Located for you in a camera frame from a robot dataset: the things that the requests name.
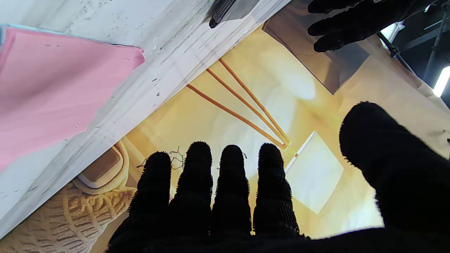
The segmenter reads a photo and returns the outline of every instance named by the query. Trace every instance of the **gloved hand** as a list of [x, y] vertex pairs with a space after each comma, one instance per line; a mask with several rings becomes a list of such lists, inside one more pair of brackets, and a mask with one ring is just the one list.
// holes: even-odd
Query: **gloved hand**
[[[178, 179], [177, 193], [169, 203], [170, 156], [165, 152], [152, 154], [138, 182], [130, 215], [112, 236], [107, 252], [144, 252], [158, 245], [211, 245], [224, 238], [250, 238], [250, 189], [241, 149], [228, 145], [222, 152], [212, 210], [211, 165], [208, 144], [192, 143]], [[283, 158], [275, 145], [261, 146], [258, 174], [253, 215], [256, 236], [304, 238], [299, 234], [294, 215]]]
[[311, 36], [323, 35], [314, 44], [316, 52], [337, 50], [403, 21], [435, 1], [382, 0], [374, 3], [374, 0], [313, 0], [308, 6], [310, 13], [328, 14], [332, 10], [353, 7], [312, 24], [308, 33]]

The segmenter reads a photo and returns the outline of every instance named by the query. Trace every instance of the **pink sheet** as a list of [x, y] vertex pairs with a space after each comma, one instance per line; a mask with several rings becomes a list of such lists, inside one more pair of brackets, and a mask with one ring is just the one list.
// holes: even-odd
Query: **pink sheet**
[[143, 50], [4, 27], [0, 172], [14, 159], [87, 129]]

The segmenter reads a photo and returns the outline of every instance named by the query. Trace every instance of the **light fixture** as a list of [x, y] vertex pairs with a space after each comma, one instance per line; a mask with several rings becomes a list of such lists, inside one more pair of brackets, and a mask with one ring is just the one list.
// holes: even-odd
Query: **light fixture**
[[450, 66], [445, 67], [441, 71], [441, 75], [439, 76], [436, 85], [434, 86], [433, 93], [437, 97], [441, 97], [442, 93], [444, 92], [444, 89], [447, 86], [447, 83], [450, 78]]

